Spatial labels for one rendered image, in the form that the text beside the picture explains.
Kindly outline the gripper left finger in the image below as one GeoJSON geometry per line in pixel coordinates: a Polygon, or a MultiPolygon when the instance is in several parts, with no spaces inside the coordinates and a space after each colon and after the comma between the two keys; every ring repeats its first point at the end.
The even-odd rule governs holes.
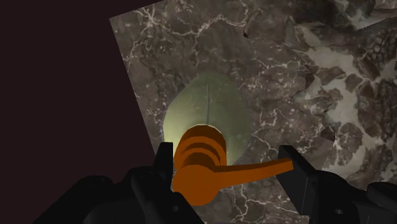
{"type": "Polygon", "coordinates": [[[132,168],[119,183],[84,177],[32,224],[204,224],[171,190],[173,165],[172,143],[161,143],[153,165],[132,168]]]}

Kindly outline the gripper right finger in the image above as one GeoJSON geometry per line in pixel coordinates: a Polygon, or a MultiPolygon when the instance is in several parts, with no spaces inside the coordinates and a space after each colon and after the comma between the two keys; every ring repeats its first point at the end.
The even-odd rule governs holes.
{"type": "Polygon", "coordinates": [[[397,224],[397,185],[373,182],[361,190],[335,173],[313,168],[290,145],[280,145],[281,158],[290,159],[293,170],[276,178],[309,224],[397,224]]]}

